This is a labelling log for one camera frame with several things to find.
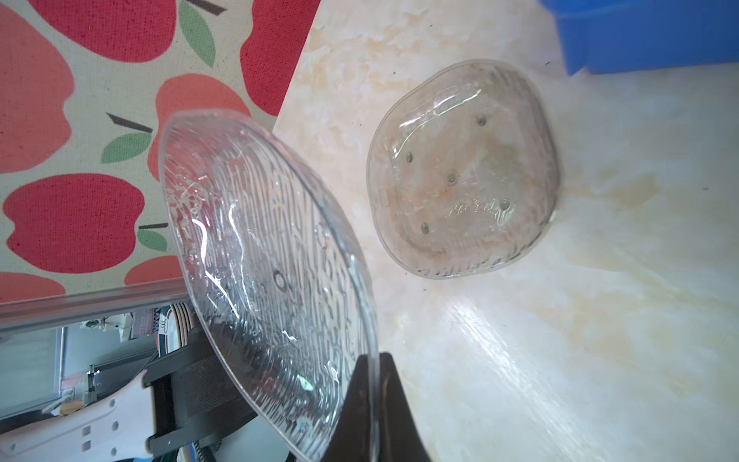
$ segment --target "textured glass plate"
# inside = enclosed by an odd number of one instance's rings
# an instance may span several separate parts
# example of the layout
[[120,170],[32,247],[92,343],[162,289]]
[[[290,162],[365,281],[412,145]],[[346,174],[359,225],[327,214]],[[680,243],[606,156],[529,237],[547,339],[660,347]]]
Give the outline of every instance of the textured glass plate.
[[559,193],[535,90],[498,61],[444,69],[383,119],[367,187],[380,239],[408,271],[464,276],[520,258],[542,236]]
[[371,283],[346,217],[297,154],[237,112],[176,114],[160,153],[202,326],[252,407],[300,458],[319,460],[362,354],[377,409]]

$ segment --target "apple pattern fabric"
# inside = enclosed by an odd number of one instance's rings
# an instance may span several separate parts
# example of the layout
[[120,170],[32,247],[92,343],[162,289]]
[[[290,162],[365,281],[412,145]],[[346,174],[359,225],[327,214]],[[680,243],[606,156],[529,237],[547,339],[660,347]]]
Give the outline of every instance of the apple pattern fabric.
[[0,0],[0,312],[182,277],[160,127],[223,108],[271,128],[318,3]]

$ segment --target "beige marble surface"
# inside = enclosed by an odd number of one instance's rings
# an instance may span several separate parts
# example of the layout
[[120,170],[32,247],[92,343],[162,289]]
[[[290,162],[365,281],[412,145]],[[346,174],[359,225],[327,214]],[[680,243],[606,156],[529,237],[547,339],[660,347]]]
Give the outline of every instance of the beige marble surface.
[[[422,279],[378,239],[367,152],[470,58],[538,86],[563,196],[521,261]],[[567,78],[535,0],[322,0],[274,132],[353,224],[435,461],[739,460],[739,65]]]

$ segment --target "glass plate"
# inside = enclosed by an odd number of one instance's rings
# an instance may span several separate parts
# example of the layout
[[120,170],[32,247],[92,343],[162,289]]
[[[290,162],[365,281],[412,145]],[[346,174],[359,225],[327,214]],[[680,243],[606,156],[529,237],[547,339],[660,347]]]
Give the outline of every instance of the glass plate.
[[372,139],[367,188],[398,264],[433,279],[502,268],[542,236],[559,194],[536,91],[499,61],[465,61],[411,91]]
[[296,455],[318,461],[355,362],[367,355],[375,460],[371,282],[334,197],[297,154],[238,112],[176,114],[160,153],[188,290],[234,383]]

